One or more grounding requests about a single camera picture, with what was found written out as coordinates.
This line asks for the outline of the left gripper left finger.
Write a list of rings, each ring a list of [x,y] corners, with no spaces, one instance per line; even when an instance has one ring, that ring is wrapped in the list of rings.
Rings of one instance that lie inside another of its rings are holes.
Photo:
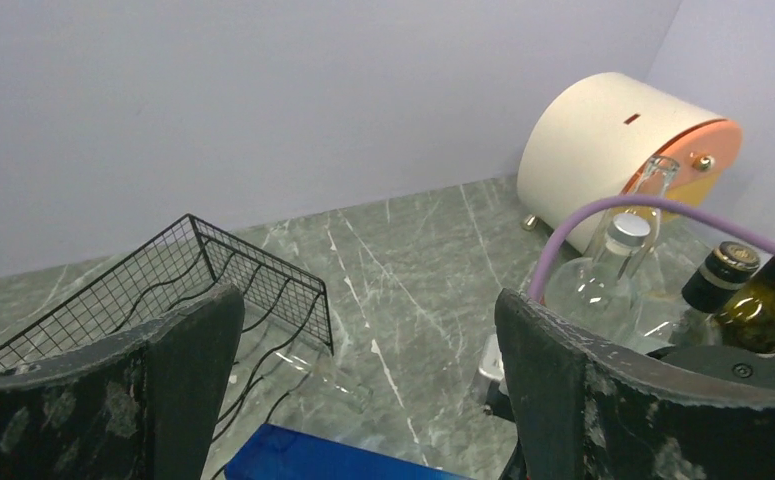
[[[232,285],[0,376],[0,479],[197,479],[245,313]]]

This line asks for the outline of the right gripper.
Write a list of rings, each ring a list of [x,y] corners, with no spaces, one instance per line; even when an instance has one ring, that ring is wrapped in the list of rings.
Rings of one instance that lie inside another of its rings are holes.
[[[487,337],[481,350],[470,393],[487,415],[513,421],[504,364],[496,334]]]

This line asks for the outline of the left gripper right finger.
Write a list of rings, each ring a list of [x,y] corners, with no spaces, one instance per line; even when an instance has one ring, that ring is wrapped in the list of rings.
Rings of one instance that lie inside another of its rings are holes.
[[[775,390],[634,352],[505,289],[495,326],[533,479],[775,479]]]

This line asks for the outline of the small clear glass bottle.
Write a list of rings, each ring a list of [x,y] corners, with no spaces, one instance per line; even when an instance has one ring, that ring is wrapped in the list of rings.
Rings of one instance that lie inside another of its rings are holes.
[[[259,375],[283,393],[331,401],[358,414],[369,407],[373,396],[369,387],[337,366],[325,345],[306,340],[273,347]]]

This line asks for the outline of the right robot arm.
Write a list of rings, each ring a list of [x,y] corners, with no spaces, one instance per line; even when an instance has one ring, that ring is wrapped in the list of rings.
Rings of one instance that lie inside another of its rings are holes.
[[[647,355],[669,365],[708,377],[775,390],[775,356],[727,346],[651,348]],[[487,337],[472,386],[475,400],[488,415],[512,422],[514,416],[505,382],[497,336]]]

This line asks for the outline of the dark green wine bottle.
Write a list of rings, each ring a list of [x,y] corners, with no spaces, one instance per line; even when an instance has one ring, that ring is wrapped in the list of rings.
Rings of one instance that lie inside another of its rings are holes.
[[[714,316],[724,345],[775,354],[775,256]]]

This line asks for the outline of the round clear flask silver cap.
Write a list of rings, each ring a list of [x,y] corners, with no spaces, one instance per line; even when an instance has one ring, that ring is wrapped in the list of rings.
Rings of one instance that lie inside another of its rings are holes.
[[[636,293],[629,264],[651,233],[632,213],[608,219],[590,254],[570,260],[549,278],[543,304],[565,320],[622,344],[634,327]]]

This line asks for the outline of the cream round bread box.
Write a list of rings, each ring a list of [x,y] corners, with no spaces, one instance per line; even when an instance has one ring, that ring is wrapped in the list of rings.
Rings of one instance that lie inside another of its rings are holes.
[[[584,78],[546,108],[517,176],[528,213],[555,228],[578,208],[632,191],[652,156],[680,169],[667,198],[700,205],[735,162],[738,123],[616,72]]]

